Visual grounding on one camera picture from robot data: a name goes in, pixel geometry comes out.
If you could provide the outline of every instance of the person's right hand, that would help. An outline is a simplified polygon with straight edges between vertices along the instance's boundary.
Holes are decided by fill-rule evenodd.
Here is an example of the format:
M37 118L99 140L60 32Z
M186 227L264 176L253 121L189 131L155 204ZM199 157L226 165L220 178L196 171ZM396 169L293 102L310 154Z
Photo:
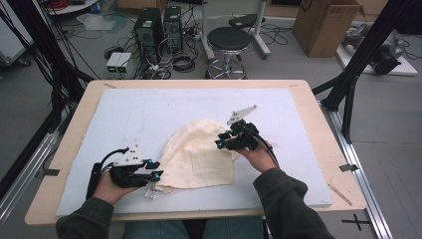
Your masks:
M237 149L236 151L244 155L249 160L251 165L260 172L265 172L271 168L277 167L276 164L271 159L267 150L260 143L258 147L255 148L255 150L242 148L242 149Z

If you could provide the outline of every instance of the gray floor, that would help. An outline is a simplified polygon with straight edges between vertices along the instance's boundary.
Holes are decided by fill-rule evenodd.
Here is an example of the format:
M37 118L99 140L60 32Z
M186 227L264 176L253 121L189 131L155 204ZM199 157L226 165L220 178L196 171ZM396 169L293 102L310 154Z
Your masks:
M104 50L129 37L133 23L109 15L118 21L119 29L111 32L86 32L67 19L65 25L76 35L70 39L81 55L102 79L107 79ZM210 20L210 29L227 25L229 18ZM294 20L268 19L266 24L291 27ZM249 79L303 79L316 87L336 77L342 67L336 58L306 57L292 32L283 33L287 45L271 44L272 55L263 60L255 44L243 54L243 65ZM408 51L420 55L422 40L403 36L411 45ZM171 79L204 79L206 59L202 46L196 69L188 74L174 73ZM78 59L82 71L91 70ZM421 60L409 60L422 72ZM0 176L22 151L32 134L47 116L51 106L51 88L36 66L14 66L0 72ZM316 96L324 99L328 92ZM395 238L422 238L422 77L361 75L355 93L351 139L375 197ZM12 214L0 228L1 238L54 238L53 226L31 227L23 220L41 182L35 178ZM371 225L341 223L341 220L368 220L365 211L321 213L328 229L336 238L374 238ZM121 223L113 224L111 238L120 238Z

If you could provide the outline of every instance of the black pole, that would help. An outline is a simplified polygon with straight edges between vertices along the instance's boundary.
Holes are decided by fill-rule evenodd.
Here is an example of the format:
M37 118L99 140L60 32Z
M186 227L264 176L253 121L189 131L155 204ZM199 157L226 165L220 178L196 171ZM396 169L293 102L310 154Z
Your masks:
M338 105L346 98L342 133L348 143L351 143L349 133L356 82L387 37L409 11L412 3L413 0L389 0L344 71L331 81L313 89L313 93L316 95L332 88L328 97L321 101L322 106L330 111L337 111Z

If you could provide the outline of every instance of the computer tower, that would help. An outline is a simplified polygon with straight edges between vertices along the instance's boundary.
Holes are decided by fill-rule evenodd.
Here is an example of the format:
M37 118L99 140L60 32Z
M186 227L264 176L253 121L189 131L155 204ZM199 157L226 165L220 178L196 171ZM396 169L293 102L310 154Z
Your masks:
M164 31L159 9L142 8L133 32L142 57L152 64L158 64L164 52Z
M168 53L183 50L183 35L180 6L167 6L164 12L164 34Z

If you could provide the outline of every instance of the metal rail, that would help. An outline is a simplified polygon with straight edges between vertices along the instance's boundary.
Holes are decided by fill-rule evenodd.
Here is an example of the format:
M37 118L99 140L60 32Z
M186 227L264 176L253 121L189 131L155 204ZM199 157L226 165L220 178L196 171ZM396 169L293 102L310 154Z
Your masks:
M372 192L372 188L366 178L365 172L363 171L362 165L360 164L359 158L357 157L356 151L354 150L353 145L347 142L346 138L341 132L341 116L338 112L327 111L327 113L329 114L338 143L340 144L347 162L351 165L356 165L358 168L358 170L353 172L353 176L356 179L360 189L362 190L363 196L366 199L366 211L369 214L376 235L380 239L392 239L393 236L391 235L384 215L381 212L381 208L376 201L375 195Z

